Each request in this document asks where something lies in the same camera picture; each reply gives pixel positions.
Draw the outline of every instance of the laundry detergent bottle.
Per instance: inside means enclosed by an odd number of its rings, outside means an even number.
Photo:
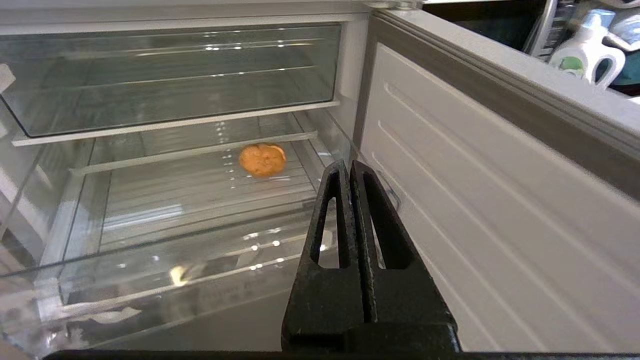
[[[598,87],[609,86],[625,65],[625,54],[620,49],[602,43],[615,15],[608,10],[591,10],[574,36],[551,55],[549,65]],[[605,60],[610,64],[596,81],[596,69]]]

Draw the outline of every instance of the orange food item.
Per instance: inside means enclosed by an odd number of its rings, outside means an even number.
[[[284,150],[274,143],[256,143],[242,149],[239,162],[249,174],[265,177],[284,170],[287,156]]]

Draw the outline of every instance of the refrigerator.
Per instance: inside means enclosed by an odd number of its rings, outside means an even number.
[[[640,351],[637,104],[411,2],[0,10],[4,345],[279,350],[323,170],[360,160],[465,350]]]

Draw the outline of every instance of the transparent drawer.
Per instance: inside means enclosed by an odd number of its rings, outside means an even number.
[[[254,178],[237,156],[266,140],[287,165]],[[43,145],[0,227],[0,328],[42,356],[286,293],[322,172],[354,156],[324,110]],[[336,227],[330,206],[327,261]]]
[[[339,24],[0,37],[30,137],[331,101]]]

